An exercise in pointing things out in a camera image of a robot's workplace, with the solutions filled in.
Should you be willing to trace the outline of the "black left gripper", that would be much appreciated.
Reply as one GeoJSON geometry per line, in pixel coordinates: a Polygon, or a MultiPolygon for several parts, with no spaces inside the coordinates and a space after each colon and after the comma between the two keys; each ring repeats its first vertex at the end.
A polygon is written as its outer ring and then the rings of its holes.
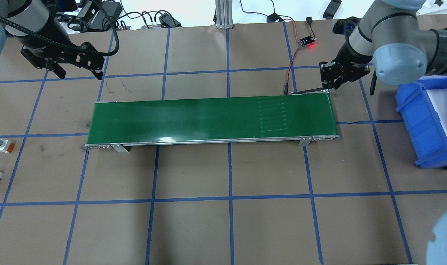
{"type": "Polygon", "coordinates": [[[105,59],[103,56],[93,53],[98,51],[89,42],[84,42],[79,46],[82,50],[79,54],[76,54],[72,50],[65,50],[64,48],[57,47],[32,36],[22,36],[20,37],[20,42],[23,45],[21,54],[34,67],[38,69],[45,68],[47,59],[52,58],[52,60],[56,62],[52,65],[52,72],[61,80],[65,79],[66,71],[60,63],[68,63],[75,65],[76,67],[85,68],[91,71],[98,80],[103,78],[102,69],[105,59]]]}

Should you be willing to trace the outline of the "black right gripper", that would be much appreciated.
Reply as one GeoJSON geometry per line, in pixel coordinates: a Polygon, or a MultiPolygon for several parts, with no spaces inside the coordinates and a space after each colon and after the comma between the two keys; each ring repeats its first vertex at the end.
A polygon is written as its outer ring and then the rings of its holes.
{"type": "Polygon", "coordinates": [[[370,70],[366,69],[370,62],[371,56],[360,54],[346,41],[335,59],[319,63],[323,89],[334,89],[346,82],[357,81],[370,73],[370,70]]]}

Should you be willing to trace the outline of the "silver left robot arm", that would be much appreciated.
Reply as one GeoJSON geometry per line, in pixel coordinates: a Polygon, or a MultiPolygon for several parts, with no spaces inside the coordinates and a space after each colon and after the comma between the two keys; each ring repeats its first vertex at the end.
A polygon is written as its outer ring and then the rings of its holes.
{"type": "Polygon", "coordinates": [[[22,56],[38,69],[64,79],[61,64],[70,64],[100,80],[104,57],[91,43],[73,44],[57,18],[58,12],[73,12],[79,4],[79,0],[0,0],[0,57],[11,36],[22,44],[22,56]]]}

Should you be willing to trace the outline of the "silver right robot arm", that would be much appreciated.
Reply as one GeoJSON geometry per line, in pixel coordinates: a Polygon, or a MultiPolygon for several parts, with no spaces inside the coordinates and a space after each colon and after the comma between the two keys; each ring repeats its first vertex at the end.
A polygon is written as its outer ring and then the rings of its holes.
{"type": "Polygon", "coordinates": [[[333,27],[345,43],[331,62],[320,62],[322,89],[355,82],[375,67],[387,85],[409,84],[423,76],[447,77],[447,30],[419,28],[423,0],[375,0],[363,18],[338,20],[333,27]]]}

